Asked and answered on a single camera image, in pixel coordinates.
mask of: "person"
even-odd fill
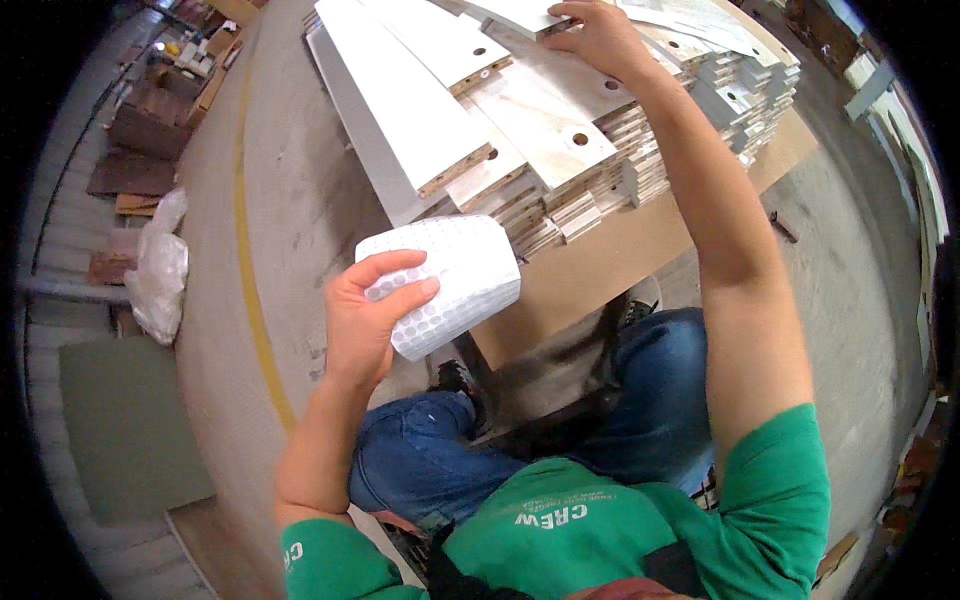
[[[645,110],[697,248],[703,310],[658,310],[634,290],[606,369],[619,403],[574,451],[527,465],[464,445],[489,408],[452,364],[438,389],[366,413],[394,324],[439,283],[368,302],[365,287],[425,254],[348,268],[325,290],[324,379],[276,473],[291,598],[810,593],[827,542],[826,459],[800,319],[757,194],[622,10],[575,1],[549,12],[583,27],[543,44],[617,78]],[[704,511],[688,496],[711,463],[719,506]],[[350,501],[433,537],[427,590],[404,586],[352,527]]]

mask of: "sleeve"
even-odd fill
[[[400,571],[356,529],[328,519],[294,523],[280,536],[290,600],[416,600]]]
[[[733,449],[715,513],[654,496],[711,597],[806,598],[827,546],[829,480],[815,409],[780,413]]]

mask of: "yellow floor line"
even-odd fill
[[[237,227],[237,262],[240,268],[240,286],[243,289],[243,300],[247,305],[247,321],[253,335],[253,345],[256,348],[256,357],[260,362],[263,380],[267,384],[267,393],[274,404],[280,424],[287,433],[292,433],[297,426],[297,417],[293,407],[287,399],[280,380],[280,371],[276,368],[274,349],[270,344],[270,335],[267,333],[267,324],[263,319],[263,307],[260,305],[260,296],[256,291],[256,277],[253,273],[253,261],[250,251],[250,232],[247,225],[246,184],[244,181],[244,135],[247,129],[247,104],[250,100],[250,80],[253,72],[253,48],[250,49],[250,58],[247,70],[244,72],[240,90],[240,115],[237,123],[236,138],[233,142],[233,220]]]

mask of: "finger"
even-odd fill
[[[576,52],[583,41],[582,34],[573,32],[560,32],[547,36],[541,44],[547,50],[563,50],[564,52]]]
[[[582,0],[577,0],[576,2],[561,2],[560,4],[553,5],[546,11],[554,16],[573,16],[587,21],[596,14],[597,3],[592,2],[592,0],[586,2]]]
[[[421,250],[392,250],[367,256],[337,277],[348,285],[361,288],[372,286],[381,276],[401,269],[411,269],[423,264],[426,252]]]
[[[393,327],[397,321],[430,302],[439,291],[440,280],[429,277],[397,288],[390,296],[373,306],[384,320],[389,321],[390,327]]]

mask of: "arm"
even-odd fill
[[[707,405],[718,472],[731,449],[777,414],[813,400],[800,318],[776,238],[750,179],[626,14],[564,2],[582,31],[544,45],[574,52],[636,96],[660,145],[677,206],[700,257],[707,326]]]
[[[357,429],[373,388],[387,374],[394,325],[440,290],[435,277],[368,302],[364,290],[380,276],[418,267],[426,252],[375,254],[327,284],[326,370],[306,414],[276,469],[276,520],[281,528],[311,518],[353,525],[347,515],[347,480]]]

